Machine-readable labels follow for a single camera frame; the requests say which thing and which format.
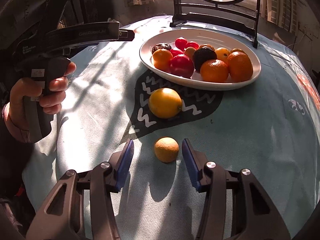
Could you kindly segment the small green-yellow citrus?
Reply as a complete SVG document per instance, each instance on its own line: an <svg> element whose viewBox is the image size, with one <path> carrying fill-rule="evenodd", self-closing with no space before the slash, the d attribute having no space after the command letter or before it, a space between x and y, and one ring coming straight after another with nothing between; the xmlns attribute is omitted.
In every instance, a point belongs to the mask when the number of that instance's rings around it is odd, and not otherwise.
<svg viewBox="0 0 320 240"><path fill-rule="evenodd" d="M162 137L154 144L154 152L158 160L171 163L176 160L179 153L177 141L171 137Z"/></svg>

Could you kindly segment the yellow orange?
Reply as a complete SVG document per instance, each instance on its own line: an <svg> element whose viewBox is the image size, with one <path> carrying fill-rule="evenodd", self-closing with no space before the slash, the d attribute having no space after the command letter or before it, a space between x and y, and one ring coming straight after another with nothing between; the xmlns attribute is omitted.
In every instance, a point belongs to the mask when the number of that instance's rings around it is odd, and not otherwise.
<svg viewBox="0 0 320 240"><path fill-rule="evenodd" d="M182 110L182 99L175 90L160 88L150 95L149 109L158 118L173 118Z"/></svg>

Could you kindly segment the big orange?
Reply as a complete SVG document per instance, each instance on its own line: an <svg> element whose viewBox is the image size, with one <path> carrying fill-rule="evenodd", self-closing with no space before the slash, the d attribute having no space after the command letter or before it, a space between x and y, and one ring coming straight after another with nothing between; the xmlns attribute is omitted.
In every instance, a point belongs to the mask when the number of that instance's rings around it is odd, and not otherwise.
<svg viewBox="0 0 320 240"><path fill-rule="evenodd" d="M202 64L200 75L203 81L224 83L228 79L229 70L221 60L208 60Z"/></svg>

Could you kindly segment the large dark red plum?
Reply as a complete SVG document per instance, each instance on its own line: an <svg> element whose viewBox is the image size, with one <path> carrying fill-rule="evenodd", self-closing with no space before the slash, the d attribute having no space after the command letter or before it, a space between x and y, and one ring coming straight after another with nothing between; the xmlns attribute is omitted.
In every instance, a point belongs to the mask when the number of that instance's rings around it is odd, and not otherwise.
<svg viewBox="0 0 320 240"><path fill-rule="evenodd" d="M189 79L194 73L194 63L186 55L180 54L172 58L169 69L171 74Z"/></svg>

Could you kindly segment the large mandarin orange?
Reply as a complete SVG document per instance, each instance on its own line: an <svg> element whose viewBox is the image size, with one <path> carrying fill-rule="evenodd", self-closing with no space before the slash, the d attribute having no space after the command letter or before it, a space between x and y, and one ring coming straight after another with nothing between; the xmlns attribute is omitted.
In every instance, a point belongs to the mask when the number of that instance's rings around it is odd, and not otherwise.
<svg viewBox="0 0 320 240"><path fill-rule="evenodd" d="M227 57L229 74L234 82L244 82L253 75L253 65L247 54L235 51Z"/></svg>

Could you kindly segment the dark wrinkled fruit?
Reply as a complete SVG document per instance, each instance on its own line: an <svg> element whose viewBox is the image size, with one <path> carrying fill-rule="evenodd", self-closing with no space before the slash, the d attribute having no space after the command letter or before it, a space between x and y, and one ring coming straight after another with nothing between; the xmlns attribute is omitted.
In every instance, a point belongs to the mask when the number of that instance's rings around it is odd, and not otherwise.
<svg viewBox="0 0 320 240"><path fill-rule="evenodd" d="M216 60L217 55L215 51L208 48L197 49L193 55L193 63L196 72L200 72L201 66L209 60Z"/></svg>

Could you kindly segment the small tan fruit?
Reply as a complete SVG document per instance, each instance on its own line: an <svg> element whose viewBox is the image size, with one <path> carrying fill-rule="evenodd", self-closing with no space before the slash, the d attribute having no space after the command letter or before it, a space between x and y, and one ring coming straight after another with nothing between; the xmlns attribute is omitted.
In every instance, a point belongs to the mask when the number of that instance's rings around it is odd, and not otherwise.
<svg viewBox="0 0 320 240"><path fill-rule="evenodd" d="M184 54L192 60L195 51L196 49L194 47L188 47L185 49Z"/></svg>

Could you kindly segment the yellow orange fruit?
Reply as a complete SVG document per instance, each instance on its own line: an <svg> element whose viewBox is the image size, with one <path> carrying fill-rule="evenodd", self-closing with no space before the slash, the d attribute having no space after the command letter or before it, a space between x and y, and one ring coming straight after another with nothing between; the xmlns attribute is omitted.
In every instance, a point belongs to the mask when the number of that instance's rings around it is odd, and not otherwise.
<svg viewBox="0 0 320 240"><path fill-rule="evenodd" d="M230 51L227 48L219 47L215 49L215 53L217 55L217 59L223 61L225 64L227 64L227 58L230 54Z"/></svg>

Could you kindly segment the small red tomato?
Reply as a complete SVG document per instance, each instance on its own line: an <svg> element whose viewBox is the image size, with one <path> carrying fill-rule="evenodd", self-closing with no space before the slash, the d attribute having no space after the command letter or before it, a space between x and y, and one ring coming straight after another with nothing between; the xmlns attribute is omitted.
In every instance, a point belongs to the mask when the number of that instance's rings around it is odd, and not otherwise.
<svg viewBox="0 0 320 240"><path fill-rule="evenodd" d="M192 48L194 48L194 49L198 49L199 48L199 44L197 43L197 42L195 42L195 41L189 41L189 42L187 42L186 43L186 45L185 45L185 50L187 49L187 48L189 48L189 47L192 47Z"/></svg>

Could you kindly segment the dark mangosteen fruit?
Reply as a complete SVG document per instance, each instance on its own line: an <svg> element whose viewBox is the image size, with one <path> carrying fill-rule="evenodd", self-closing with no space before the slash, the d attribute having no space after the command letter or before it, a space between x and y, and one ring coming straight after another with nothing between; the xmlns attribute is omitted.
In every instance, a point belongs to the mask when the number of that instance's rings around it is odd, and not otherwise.
<svg viewBox="0 0 320 240"><path fill-rule="evenodd" d="M154 46L152 47L152 49L151 49L152 54L153 54L154 52L156 52L157 50L159 50L159 49L165 49L165 50L170 51L170 50L172 49L172 47L171 47L171 45L168 44L168 43L158 43L158 44L156 44L156 45L154 45Z"/></svg>

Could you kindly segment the red tomato back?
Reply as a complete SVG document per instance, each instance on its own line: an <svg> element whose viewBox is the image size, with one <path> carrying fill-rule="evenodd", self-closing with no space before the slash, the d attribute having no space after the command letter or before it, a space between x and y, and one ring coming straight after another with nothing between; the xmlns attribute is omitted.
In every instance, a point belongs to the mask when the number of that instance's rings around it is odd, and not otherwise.
<svg viewBox="0 0 320 240"><path fill-rule="evenodd" d="M179 37L175 40L175 47L178 48L181 51L185 50L185 46L187 45L188 40L186 40L183 37Z"/></svg>

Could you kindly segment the small orange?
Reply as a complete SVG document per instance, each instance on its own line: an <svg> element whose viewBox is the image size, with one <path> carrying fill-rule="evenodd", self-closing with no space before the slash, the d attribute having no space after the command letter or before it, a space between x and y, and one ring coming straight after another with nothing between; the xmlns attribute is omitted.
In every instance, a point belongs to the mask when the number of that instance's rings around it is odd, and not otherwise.
<svg viewBox="0 0 320 240"><path fill-rule="evenodd" d="M233 48L232 50L230 50L230 53L234 53L234 52L240 52L240 53L246 53L244 50L240 49L240 48Z"/></svg>

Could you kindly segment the white oval plate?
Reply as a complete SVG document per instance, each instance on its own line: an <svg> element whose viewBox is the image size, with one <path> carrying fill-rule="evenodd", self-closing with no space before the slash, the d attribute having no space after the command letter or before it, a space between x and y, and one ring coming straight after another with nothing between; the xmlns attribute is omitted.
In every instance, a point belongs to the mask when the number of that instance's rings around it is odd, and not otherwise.
<svg viewBox="0 0 320 240"><path fill-rule="evenodd" d="M261 73L257 55L233 37L206 29L171 29L148 39L141 61L160 77L185 87L233 90Z"/></svg>

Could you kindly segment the decorative round screen stand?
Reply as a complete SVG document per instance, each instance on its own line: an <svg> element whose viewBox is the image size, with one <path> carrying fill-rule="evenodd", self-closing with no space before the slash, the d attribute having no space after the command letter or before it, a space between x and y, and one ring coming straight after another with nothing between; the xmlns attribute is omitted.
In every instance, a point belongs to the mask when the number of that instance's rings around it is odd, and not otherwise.
<svg viewBox="0 0 320 240"><path fill-rule="evenodd" d="M258 23L259 23L259 17L260 17L260 0L256 1L256 10L255 10L254 16L246 14L244 12L228 9L225 7L227 5L238 6L239 3L243 2L244 0L230 0L230 1L203 0L203 1L207 2L207 4L183 3L182 0L174 0L174 15L172 17L170 27L174 28L184 23L187 23L188 21L218 25L218 26L226 27L228 29L233 29L248 35L249 37L251 37L253 47L254 48L258 47ZM254 21L254 25L252 28L250 28L241 22L231 20L229 18L209 15L209 14L201 14L196 12L189 12L187 14L184 14L182 12L182 9L184 7L216 10L216 11L221 11L228 14L237 15L237 16Z"/></svg>

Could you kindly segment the right curtain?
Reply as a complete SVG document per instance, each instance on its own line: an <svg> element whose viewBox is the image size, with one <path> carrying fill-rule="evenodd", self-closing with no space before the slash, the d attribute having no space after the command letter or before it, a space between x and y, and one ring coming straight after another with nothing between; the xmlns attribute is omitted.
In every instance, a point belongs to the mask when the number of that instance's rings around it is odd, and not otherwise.
<svg viewBox="0 0 320 240"><path fill-rule="evenodd" d="M297 35L297 0L260 0L260 16L285 31Z"/></svg>

